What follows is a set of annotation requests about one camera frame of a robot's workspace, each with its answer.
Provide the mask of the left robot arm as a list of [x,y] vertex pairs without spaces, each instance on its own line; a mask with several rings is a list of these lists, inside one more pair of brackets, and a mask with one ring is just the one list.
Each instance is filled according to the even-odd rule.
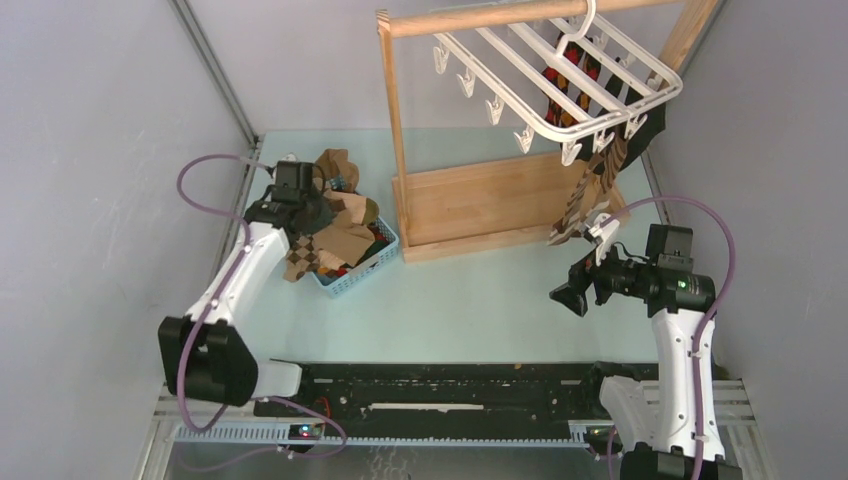
[[265,193],[243,214],[202,205],[178,191],[190,206],[234,221],[236,243],[201,297],[181,316],[163,319],[158,343],[169,391],[182,401],[243,406],[277,396],[292,416],[316,403],[315,388],[300,365],[259,360],[244,339],[248,315],[270,274],[293,241],[329,224],[331,211],[314,180],[319,167],[289,155],[258,164],[271,177]]

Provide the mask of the brown striped sock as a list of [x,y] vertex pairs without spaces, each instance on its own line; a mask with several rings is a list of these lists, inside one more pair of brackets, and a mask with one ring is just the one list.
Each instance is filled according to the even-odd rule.
[[588,164],[585,167],[582,176],[578,180],[576,187],[572,191],[572,194],[566,203],[566,210],[564,215],[559,218],[551,227],[547,241],[548,246],[556,246],[563,244],[567,242],[570,238],[577,236],[579,226],[587,219],[587,217],[591,213],[603,212],[608,207],[607,206],[600,210],[591,210],[588,214],[584,214],[582,212],[583,199],[585,197],[586,190],[589,186]]
[[592,157],[588,164],[588,192],[582,204],[584,214],[608,206],[616,178],[626,160],[627,150],[628,141],[616,136],[605,150]]

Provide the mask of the white plastic clip hanger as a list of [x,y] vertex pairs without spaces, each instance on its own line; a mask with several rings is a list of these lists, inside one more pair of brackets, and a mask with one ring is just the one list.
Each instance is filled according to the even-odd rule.
[[536,137],[559,144],[561,163],[569,166],[586,153],[593,155],[616,140],[631,140],[647,125],[649,115],[677,97],[681,77],[642,45],[597,12],[588,2],[585,15],[551,17],[547,24],[560,33],[555,43],[539,33],[541,21],[510,23],[506,30],[543,61],[536,67],[490,27],[476,33],[509,65],[552,102],[562,119],[548,118],[511,88],[452,33],[436,34],[435,70],[443,74],[450,59],[465,68],[457,81],[463,95],[473,96],[478,84],[493,96],[486,100],[488,123],[496,126],[505,111],[520,118],[524,127],[513,137],[528,153]]

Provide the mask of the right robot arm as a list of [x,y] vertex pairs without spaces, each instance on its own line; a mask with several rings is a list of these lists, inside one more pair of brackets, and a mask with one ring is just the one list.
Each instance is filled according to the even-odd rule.
[[620,224],[601,214],[584,227],[593,251],[574,263],[552,300],[579,316],[613,295],[637,298],[658,351],[659,403],[648,404],[641,382],[614,375],[586,385],[585,411],[613,420],[621,441],[622,479],[741,479],[741,468],[726,461],[714,408],[711,349],[714,329],[701,324],[716,299],[714,281],[693,271],[689,228],[653,224],[643,259],[616,247]]

